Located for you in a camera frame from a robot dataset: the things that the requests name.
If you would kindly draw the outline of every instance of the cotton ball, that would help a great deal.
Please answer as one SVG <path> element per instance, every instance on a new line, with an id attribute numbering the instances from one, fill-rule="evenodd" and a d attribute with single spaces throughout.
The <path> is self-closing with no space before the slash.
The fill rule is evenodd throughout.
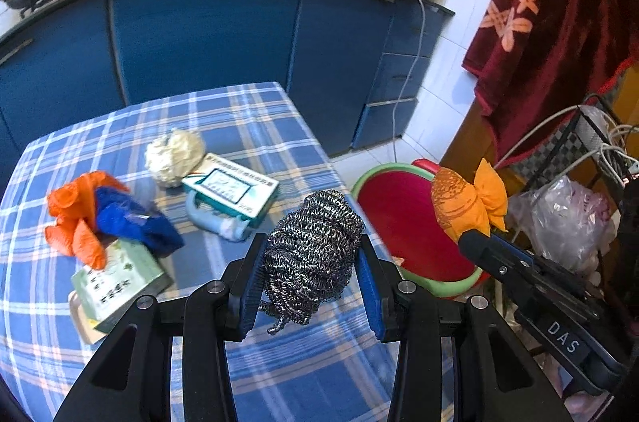
<path id="1" fill-rule="evenodd" d="M 174 129 L 146 146 L 146 169 L 162 187 L 177 187 L 204 157 L 199 133 Z"/>

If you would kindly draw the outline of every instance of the drawer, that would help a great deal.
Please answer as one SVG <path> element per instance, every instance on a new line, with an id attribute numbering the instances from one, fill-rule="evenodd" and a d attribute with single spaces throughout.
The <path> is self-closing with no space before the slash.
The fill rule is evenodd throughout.
<path id="1" fill-rule="evenodd" d="M 426 25 L 420 56 L 430 56 L 435 48 L 435 42 L 442 31 L 444 19 L 447 15 L 436 8 L 424 4 L 426 11 Z M 391 54 L 417 54 L 419 31 L 422 27 L 422 11 L 416 0 L 397 0 L 395 14 L 386 39 L 384 52 Z"/>
<path id="2" fill-rule="evenodd" d="M 399 91 L 414 60 L 414 56 L 405 56 L 404 54 L 383 54 L 379 61 L 377 75 L 375 76 L 368 102 L 378 103 L 380 101 L 398 99 Z M 410 75 L 410 80 L 402 92 L 402 99 L 412 98 L 417 95 L 429 63 L 430 59 L 427 57 L 421 57 L 417 60 Z"/>
<path id="3" fill-rule="evenodd" d="M 366 105 L 362 112 L 359 126 L 353 139 L 353 148 L 366 147 L 378 142 L 392 139 L 392 113 L 395 102 L 373 103 Z M 404 133 L 413 111 L 417 106 L 417 99 L 402 99 L 397 105 L 395 113 L 395 136 Z"/>

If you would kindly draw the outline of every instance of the screw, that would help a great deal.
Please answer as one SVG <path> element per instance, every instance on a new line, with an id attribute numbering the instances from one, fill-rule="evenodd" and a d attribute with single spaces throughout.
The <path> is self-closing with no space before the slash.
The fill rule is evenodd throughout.
<path id="1" fill-rule="evenodd" d="M 412 294 L 415 290 L 417 290 L 417 285 L 415 285 L 412 281 L 405 279 L 397 284 L 397 289 L 404 294 Z"/>
<path id="2" fill-rule="evenodd" d="M 137 306 L 140 310 L 146 310 L 152 304 L 153 304 L 152 296 L 140 296 L 135 302 L 135 306 Z"/>
<path id="3" fill-rule="evenodd" d="M 214 279 L 206 284 L 206 291 L 209 294 L 219 294 L 224 290 L 224 287 L 226 287 L 224 281 L 221 279 Z"/>
<path id="4" fill-rule="evenodd" d="M 488 299 L 484 296 L 472 296 L 470 304 L 479 310 L 483 310 L 488 306 Z"/>

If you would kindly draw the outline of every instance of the power cord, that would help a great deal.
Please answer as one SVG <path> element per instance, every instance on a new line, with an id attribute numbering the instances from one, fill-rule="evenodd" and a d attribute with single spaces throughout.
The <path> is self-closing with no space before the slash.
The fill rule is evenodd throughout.
<path id="1" fill-rule="evenodd" d="M 406 76 L 406 79 L 404 80 L 404 84 L 401 86 L 401 90 L 399 91 L 397 100 L 395 100 L 395 105 L 392 111 L 392 127 L 393 127 L 392 143 L 393 143 L 393 158 L 395 163 L 397 162 L 397 149 L 395 148 L 395 133 L 397 132 L 397 126 L 395 124 L 395 113 L 397 112 L 397 106 L 399 105 L 399 102 L 401 101 L 402 95 L 404 95 L 404 90 L 406 89 L 406 85 L 408 85 L 408 80 L 410 79 L 410 75 L 413 73 L 413 68 L 415 68 L 417 61 L 419 60 L 419 54 L 422 51 L 422 40 L 424 38 L 424 29 L 426 29 L 426 9 L 424 9 L 424 3 L 422 0 L 417 0 L 417 1 L 419 2 L 420 8 L 422 9 L 422 28 L 419 31 L 417 55 L 415 56 L 415 59 L 413 59 L 413 64 L 410 66 L 410 69 L 408 70 L 408 74 Z"/>
<path id="2" fill-rule="evenodd" d="M 553 113 L 553 115 L 551 115 L 550 117 L 547 117 L 546 119 L 544 119 L 541 123 L 539 123 L 539 125 L 535 126 L 531 131 L 529 131 L 526 135 L 524 135 L 518 142 L 517 144 L 515 144 L 512 148 L 510 148 L 510 150 L 506 153 L 506 155 L 504 155 L 498 162 L 497 164 L 494 165 L 494 168 L 497 169 L 498 167 L 500 167 L 503 163 L 504 160 L 506 160 L 508 157 L 510 157 L 510 155 L 513 154 L 513 152 L 520 147 L 520 145 L 522 145 L 524 142 L 528 141 L 528 139 L 535 134 L 536 131 L 538 131 L 539 128 L 542 128 L 543 126 L 547 125 L 550 121 L 553 121 L 554 119 L 557 119 L 558 117 L 561 117 L 562 115 L 564 115 L 565 113 L 568 112 L 572 112 L 573 110 L 577 110 L 579 108 L 579 105 L 575 105 L 572 107 L 567 107 L 564 108 L 563 110 L 559 110 L 557 113 Z"/>

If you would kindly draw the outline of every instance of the tile floor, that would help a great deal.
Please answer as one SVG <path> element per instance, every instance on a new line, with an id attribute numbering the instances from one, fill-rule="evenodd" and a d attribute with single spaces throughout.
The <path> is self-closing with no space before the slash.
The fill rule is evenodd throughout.
<path id="1" fill-rule="evenodd" d="M 428 158 L 429 160 L 439 162 L 437 157 L 424 150 L 413 139 L 404 135 L 402 139 L 395 141 L 395 149 L 397 151 L 397 162 L 410 164 L 418 158 Z M 349 151 L 344 155 L 333 157 L 331 162 L 335 170 L 342 177 L 346 187 L 351 189 L 360 176 L 368 170 L 379 164 L 393 162 L 392 142 L 385 142 L 368 149 L 358 149 Z"/>

